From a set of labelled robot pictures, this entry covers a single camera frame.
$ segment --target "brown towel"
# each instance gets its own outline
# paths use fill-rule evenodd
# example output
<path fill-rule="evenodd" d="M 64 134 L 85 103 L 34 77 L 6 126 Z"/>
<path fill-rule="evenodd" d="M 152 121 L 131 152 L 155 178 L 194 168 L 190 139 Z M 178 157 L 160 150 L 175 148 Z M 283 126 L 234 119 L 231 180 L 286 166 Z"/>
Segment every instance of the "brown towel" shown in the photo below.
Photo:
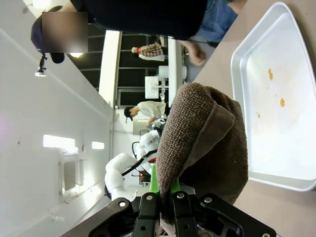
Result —
<path fill-rule="evenodd" d="M 157 155 L 163 206 L 174 179 L 192 186 L 197 197 L 213 193 L 234 204 L 248 180 L 247 143 L 238 102 L 198 83 L 180 88 Z M 162 221 L 168 234 L 174 227 Z"/>

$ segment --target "cable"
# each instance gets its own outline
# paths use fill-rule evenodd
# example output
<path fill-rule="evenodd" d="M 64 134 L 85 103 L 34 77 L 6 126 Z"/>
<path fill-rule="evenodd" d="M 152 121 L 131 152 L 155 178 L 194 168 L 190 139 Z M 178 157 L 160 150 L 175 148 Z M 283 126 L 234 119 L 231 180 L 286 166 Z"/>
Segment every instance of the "cable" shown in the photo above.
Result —
<path fill-rule="evenodd" d="M 135 152 L 134 152 L 134 144 L 135 144 L 135 143 L 139 143 L 139 142 L 133 142 L 133 143 L 132 143 L 132 151 L 133 151 L 133 154 L 134 154 L 134 156 L 135 156 L 135 159 L 137 159 L 137 156 L 136 156 L 136 154 L 135 154 Z"/>
<path fill-rule="evenodd" d="M 132 170 L 136 169 L 143 161 L 144 161 L 144 158 L 147 158 L 149 157 L 150 155 L 156 153 L 158 150 L 153 150 L 153 151 L 150 151 L 148 152 L 146 155 L 144 155 L 142 158 L 139 159 L 139 161 L 137 161 L 136 164 L 134 164 L 132 167 L 130 167 L 127 171 L 125 171 L 122 176 L 125 176 L 126 174 L 128 174 L 129 172 L 131 172 Z"/>
<path fill-rule="evenodd" d="M 144 158 L 140 158 L 139 161 L 137 161 L 136 164 L 134 164 L 132 167 L 130 167 L 127 171 L 125 171 L 122 174 L 122 176 L 125 176 L 126 174 L 128 174 L 132 170 L 136 169 L 143 161 L 144 161 Z"/>

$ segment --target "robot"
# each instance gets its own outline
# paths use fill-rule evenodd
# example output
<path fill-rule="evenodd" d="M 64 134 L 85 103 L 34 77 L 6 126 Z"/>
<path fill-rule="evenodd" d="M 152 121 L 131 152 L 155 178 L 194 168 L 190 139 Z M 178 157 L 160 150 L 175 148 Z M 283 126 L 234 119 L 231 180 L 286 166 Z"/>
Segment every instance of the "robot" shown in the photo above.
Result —
<path fill-rule="evenodd" d="M 150 191 L 130 200 L 118 197 L 62 237 L 158 237 L 157 223 L 163 211 L 175 225 L 173 237 L 280 237 L 271 227 L 213 194 L 198 198 L 171 187 L 170 203 L 163 207 L 152 167 Z"/>
<path fill-rule="evenodd" d="M 145 171 L 151 174 L 152 165 L 148 162 L 157 157 L 157 150 L 162 135 L 164 119 L 158 119 L 153 130 L 144 134 L 135 148 L 134 155 L 121 153 L 106 165 L 105 194 L 111 200 L 125 198 L 133 201 L 137 191 L 130 192 L 124 188 L 123 176 L 132 170 Z"/>

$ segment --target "person's hand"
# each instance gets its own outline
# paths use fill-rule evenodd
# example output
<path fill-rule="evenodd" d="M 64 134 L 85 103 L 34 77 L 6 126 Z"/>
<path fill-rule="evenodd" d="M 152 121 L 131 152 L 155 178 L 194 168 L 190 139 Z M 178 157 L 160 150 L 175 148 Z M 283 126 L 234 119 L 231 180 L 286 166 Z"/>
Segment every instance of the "person's hand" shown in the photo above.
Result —
<path fill-rule="evenodd" d="M 150 125 L 152 125 L 152 122 L 151 121 L 147 121 L 146 127 L 150 127 Z"/>
<path fill-rule="evenodd" d="M 205 53 L 201 50 L 198 44 L 188 49 L 191 63 L 201 67 L 206 63 Z"/>

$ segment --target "ceiling light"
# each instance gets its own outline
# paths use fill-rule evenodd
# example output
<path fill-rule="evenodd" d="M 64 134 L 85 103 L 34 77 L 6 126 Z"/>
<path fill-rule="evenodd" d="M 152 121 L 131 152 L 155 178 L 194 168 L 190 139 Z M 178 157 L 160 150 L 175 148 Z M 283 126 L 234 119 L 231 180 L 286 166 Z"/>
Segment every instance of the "ceiling light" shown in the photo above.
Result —
<path fill-rule="evenodd" d="M 46 9 L 50 4 L 50 0 L 33 0 L 32 5 L 37 9 Z"/>
<path fill-rule="evenodd" d="M 56 137 L 51 135 L 43 136 L 43 147 L 53 148 L 73 148 L 75 147 L 75 140 L 66 137 Z"/>
<path fill-rule="evenodd" d="M 103 150 L 104 143 L 103 142 L 92 142 L 92 149 L 94 150 Z"/>
<path fill-rule="evenodd" d="M 75 58 L 79 58 L 82 55 L 82 53 L 70 53 L 70 55 Z"/>

